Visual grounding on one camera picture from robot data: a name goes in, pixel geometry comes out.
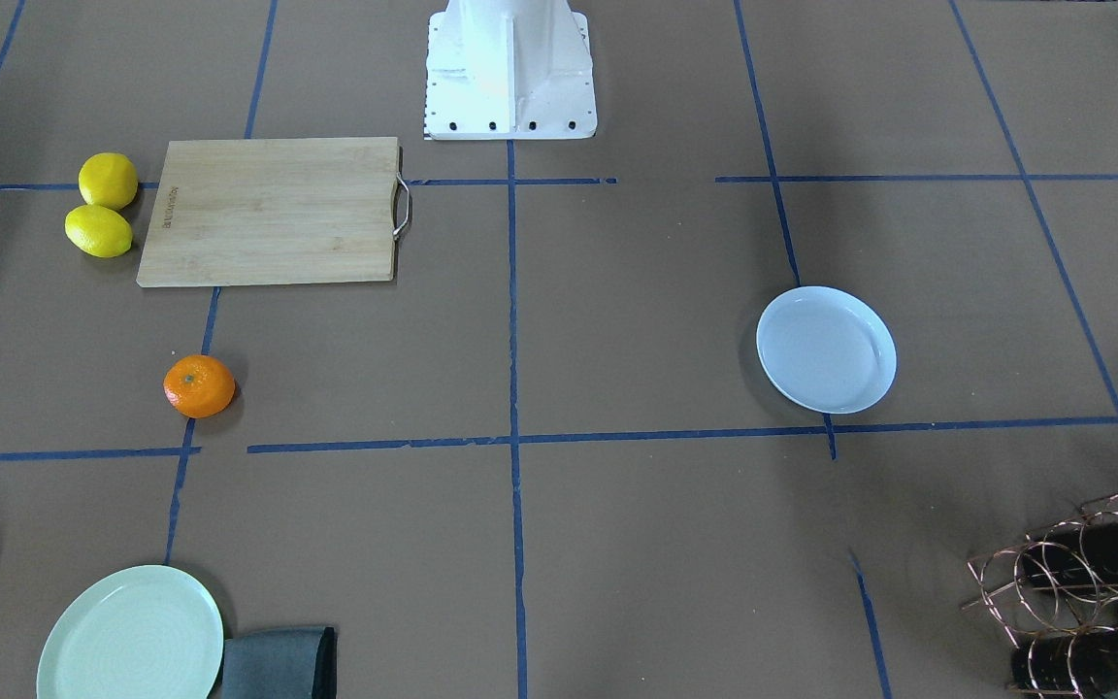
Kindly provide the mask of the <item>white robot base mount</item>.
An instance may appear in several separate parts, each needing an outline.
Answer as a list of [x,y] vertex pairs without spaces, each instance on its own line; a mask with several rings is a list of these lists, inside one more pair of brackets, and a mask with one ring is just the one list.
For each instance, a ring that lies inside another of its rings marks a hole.
[[427,23],[423,136],[589,139],[589,22],[567,1],[449,1]]

